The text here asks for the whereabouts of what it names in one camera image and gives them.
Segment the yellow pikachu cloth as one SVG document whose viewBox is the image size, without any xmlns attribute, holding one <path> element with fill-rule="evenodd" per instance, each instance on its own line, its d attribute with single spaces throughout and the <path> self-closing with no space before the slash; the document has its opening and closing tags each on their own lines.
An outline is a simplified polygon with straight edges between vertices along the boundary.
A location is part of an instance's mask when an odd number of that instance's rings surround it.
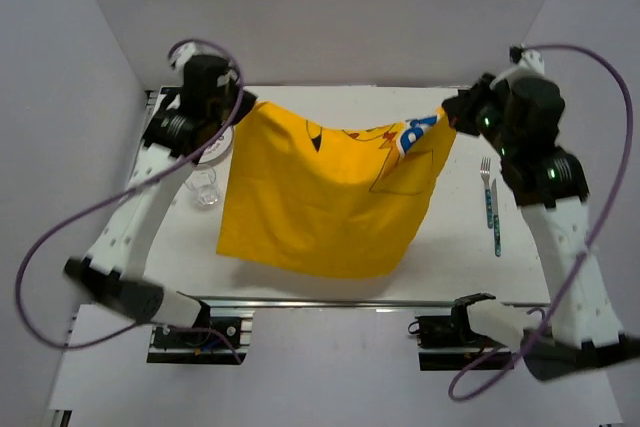
<svg viewBox="0 0 640 427">
<path fill-rule="evenodd" d="M 235 130 L 217 251 L 312 276 L 386 275 L 426 218 L 455 137 L 442 109 L 348 130 L 258 103 Z"/>
</svg>

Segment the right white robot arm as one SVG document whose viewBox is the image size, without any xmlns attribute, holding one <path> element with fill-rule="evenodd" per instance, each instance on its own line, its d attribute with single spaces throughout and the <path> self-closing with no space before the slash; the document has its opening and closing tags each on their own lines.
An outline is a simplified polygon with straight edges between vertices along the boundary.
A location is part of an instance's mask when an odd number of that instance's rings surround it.
<svg viewBox="0 0 640 427">
<path fill-rule="evenodd" d="M 488 337 L 516 350 L 539 381 L 598 370 L 639 357 L 625 332 L 591 248 L 589 188 L 581 162 L 557 143 L 565 102 L 558 86 L 536 73 L 483 75 L 443 103 L 459 133 L 485 139 L 529 228 L 552 297 L 544 318 L 528 318 L 486 295 L 459 301 L 453 337 L 472 346 Z"/>
</svg>

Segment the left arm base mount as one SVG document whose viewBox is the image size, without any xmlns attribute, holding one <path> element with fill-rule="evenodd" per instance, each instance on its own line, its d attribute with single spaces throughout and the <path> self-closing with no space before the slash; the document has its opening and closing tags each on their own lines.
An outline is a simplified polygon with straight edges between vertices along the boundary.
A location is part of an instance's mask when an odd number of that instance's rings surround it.
<svg viewBox="0 0 640 427">
<path fill-rule="evenodd" d="M 146 361 L 149 364 L 239 366 L 248 353 L 254 312 L 248 307 L 211 303 L 205 331 L 154 327 Z"/>
</svg>

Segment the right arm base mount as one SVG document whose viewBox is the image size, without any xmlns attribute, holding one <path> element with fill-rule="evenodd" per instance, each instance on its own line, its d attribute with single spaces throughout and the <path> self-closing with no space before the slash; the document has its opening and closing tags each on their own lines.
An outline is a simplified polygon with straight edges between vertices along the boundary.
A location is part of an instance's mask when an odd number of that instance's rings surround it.
<svg viewBox="0 0 640 427">
<path fill-rule="evenodd" d="M 417 340 L 419 367 L 423 372 L 459 371 L 494 349 L 498 351 L 474 370 L 499 371 L 512 357 L 508 348 L 487 337 L 460 333 L 448 315 L 416 317 L 407 330 Z"/>
</svg>

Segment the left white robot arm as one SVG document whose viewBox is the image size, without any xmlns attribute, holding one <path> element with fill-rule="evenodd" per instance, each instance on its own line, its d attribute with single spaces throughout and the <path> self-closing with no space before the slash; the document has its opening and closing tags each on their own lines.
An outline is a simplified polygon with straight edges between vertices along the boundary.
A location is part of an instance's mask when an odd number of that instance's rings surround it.
<svg viewBox="0 0 640 427">
<path fill-rule="evenodd" d="M 188 345 L 199 346 L 211 334 L 209 307 L 146 280 L 146 262 L 202 146 L 224 124 L 242 119 L 256 97 L 240 87 L 237 70 L 222 57 L 189 54 L 173 65 L 183 85 L 163 99 L 142 135 L 129 181 L 135 193 L 119 203 L 85 256 L 67 261 L 64 273 L 102 306 L 138 324 L 175 326 Z"/>
</svg>

